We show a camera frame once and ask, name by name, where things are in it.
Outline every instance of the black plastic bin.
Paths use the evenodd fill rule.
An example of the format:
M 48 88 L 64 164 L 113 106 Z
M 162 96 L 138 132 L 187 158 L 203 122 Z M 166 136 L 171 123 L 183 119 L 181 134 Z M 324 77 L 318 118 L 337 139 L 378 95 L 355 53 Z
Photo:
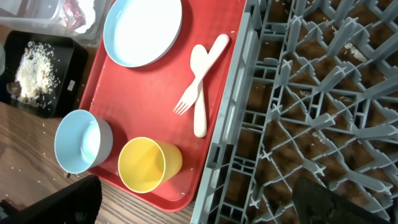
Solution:
M 53 74 L 61 81 L 57 87 L 52 87 L 51 93 L 41 93 L 37 99 L 38 103 L 51 101 L 51 104 L 45 108 L 34 107 L 12 99 L 6 88 L 7 83 L 15 81 L 21 58 L 30 41 L 50 44 L 53 47 L 51 50 L 55 58 L 50 57 L 54 65 Z M 72 110 L 88 58 L 86 49 L 68 37 L 12 31 L 7 37 L 4 50 L 6 51 L 6 71 L 0 75 L 1 102 L 42 118 L 62 117 Z

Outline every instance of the gray dish rack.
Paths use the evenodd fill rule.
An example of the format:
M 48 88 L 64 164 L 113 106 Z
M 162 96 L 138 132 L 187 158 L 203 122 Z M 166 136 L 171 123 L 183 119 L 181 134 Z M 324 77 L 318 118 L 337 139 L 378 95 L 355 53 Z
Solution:
M 286 7 L 287 22 L 269 22 L 273 4 Z M 350 17 L 359 9 L 377 20 Z M 384 8 L 376 0 L 246 1 L 192 224 L 297 221 L 290 194 L 299 175 L 390 220 L 397 10 L 398 0 Z M 306 21 L 314 12 L 323 21 Z M 391 36 L 374 44 L 380 26 Z M 258 59 L 275 45 L 278 56 Z M 313 45 L 316 57 L 305 54 Z

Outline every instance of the red object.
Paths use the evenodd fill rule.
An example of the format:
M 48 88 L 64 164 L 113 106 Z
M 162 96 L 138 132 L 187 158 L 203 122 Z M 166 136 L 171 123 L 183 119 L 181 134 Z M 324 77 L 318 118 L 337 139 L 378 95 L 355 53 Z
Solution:
M 86 21 L 76 0 L 67 0 L 63 5 L 63 13 L 65 15 L 63 19 L 69 29 L 75 30 Z
M 92 174 L 165 212 L 177 212 L 192 201 L 213 135 L 244 3 L 182 0 L 177 40 L 161 59 L 144 67 L 122 67 L 107 56 L 103 42 L 99 45 L 80 108 L 104 118 L 114 142 L 108 159 L 90 169 Z M 195 78 L 190 69 L 193 47 L 202 44 L 209 51 L 220 34 L 229 35 L 231 42 L 203 81 L 208 132 L 200 139 L 193 133 L 193 108 L 182 116 L 173 109 Z M 131 192 L 118 176 L 121 149 L 140 136 L 174 144 L 183 157 L 181 171 L 146 194 Z

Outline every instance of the plastic fork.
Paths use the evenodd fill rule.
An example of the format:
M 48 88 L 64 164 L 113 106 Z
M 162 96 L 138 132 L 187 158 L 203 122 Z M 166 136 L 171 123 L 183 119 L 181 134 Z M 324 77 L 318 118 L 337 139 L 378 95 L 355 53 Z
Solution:
M 200 72 L 198 72 L 198 74 L 195 74 L 195 79 L 193 80 L 192 84 L 187 88 L 187 90 L 185 90 L 180 101 L 175 106 L 173 112 L 176 112 L 179 115 L 183 115 L 196 102 L 198 98 L 200 82 L 210 70 L 211 66 L 213 66 L 214 63 L 217 61 L 218 57 L 220 57 L 221 53 L 223 53 L 224 49 L 228 45 L 228 42 L 229 37 L 226 34 L 221 34 L 217 37 L 215 43 L 211 47 L 211 50 L 206 60 L 203 62 Z

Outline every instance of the gray plastic grid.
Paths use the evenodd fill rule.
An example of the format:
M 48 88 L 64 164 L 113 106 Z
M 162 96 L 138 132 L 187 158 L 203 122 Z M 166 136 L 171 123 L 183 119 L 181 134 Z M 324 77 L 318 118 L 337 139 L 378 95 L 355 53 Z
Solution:
M 398 0 L 393 0 L 383 11 L 375 0 L 344 0 L 337 7 L 326 0 L 283 1 L 290 8 L 285 10 L 289 14 L 287 23 L 268 22 L 272 4 L 276 2 L 279 1 L 246 2 L 191 223 L 283 223 L 287 210 L 295 212 L 291 196 L 283 202 L 283 198 L 279 198 L 279 203 L 275 204 L 274 198 L 273 202 L 270 200 L 272 195 L 270 197 L 264 191 L 272 185 L 283 185 L 282 188 L 287 189 L 284 193 L 290 194 L 291 178 L 303 174 L 303 170 L 320 185 L 340 194 L 340 186 L 353 186 L 359 191 L 357 198 L 362 198 L 354 203 L 389 220 L 386 209 L 398 196 L 398 170 L 394 165 L 398 161 L 398 152 L 383 153 L 377 148 L 380 143 L 398 144 L 398 113 L 383 106 L 398 103 L 398 98 L 389 96 L 398 90 L 398 67 L 386 62 L 398 50 L 398 26 L 393 21 Z M 370 10 L 378 21 L 363 26 L 358 18 L 348 17 L 361 7 Z M 333 19 L 324 18 L 325 21 L 318 24 L 303 19 L 317 10 Z M 385 24 L 393 34 L 373 49 L 369 44 L 369 32 L 380 24 Z M 303 30 L 307 34 L 300 39 Z M 327 44 L 323 33 L 328 30 L 335 36 Z M 319 53 L 320 57 L 310 59 L 300 56 L 302 51 L 297 53 L 300 46 L 314 40 L 324 50 Z M 260 43 L 268 44 L 267 41 L 282 43 L 278 60 L 271 57 L 257 60 Z M 362 56 L 357 54 L 354 46 Z M 359 63 L 353 65 L 350 60 L 342 60 L 347 50 L 356 54 Z M 336 66 L 322 77 L 317 66 L 326 70 L 323 62 L 328 59 L 332 59 Z M 294 60 L 299 63 L 296 72 L 292 71 Z M 385 80 L 371 86 L 367 83 L 365 87 L 361 71 L 367 66 L 377 68 Z M 347 82 L 353 83 L 357 91 L 340 88 Z M 271 92 L 261 98 L 268 101 L 266 110 L 251 110 L 249 97 L 263 93 L 257 89 L 266 86 L 271 86 Z M 299 111 L 303 116 L 296 117 L 292 111 Z M 374 111 L 384 118 L 376 124 L 371 120 Z M 275 131 L 278 127 L 284 134 L 278 135 Z M 252 143 L 240 141 L 240 137 L 247 133 L 257 144 L 252 146 Z M 308 149 L 302 147 L 302 137 L 309 136 L 319 140 L 317 145 L 311 143 L 312 146 L 325 149 L 308 155 Z M 281 141 L 269 147 L 268 142 L 278 137 Z M 348 149 L 355 157 L 359 147 L 371 159 L 350 167 L 345 158 L 346 151 Z M 288 156 L 284 155 L 282 163 L 289 169 L 281 169 L 281 161 L 274 155 L 286 150 Z M 297 154 L 299 164 L 292 162 L 295 159 L 289 157 L 291 154 Z M 333 158 L 342 174 L 330 172 L 322 163 L 325 158 Z M 275 171 L 275 177 L 269 177 L 271 170 Z M 382 170 L 387 177 L 383 180 L 373 177 L 374 170 Z M 229 191 L 238 191 L 238 194 L 230 198 Z

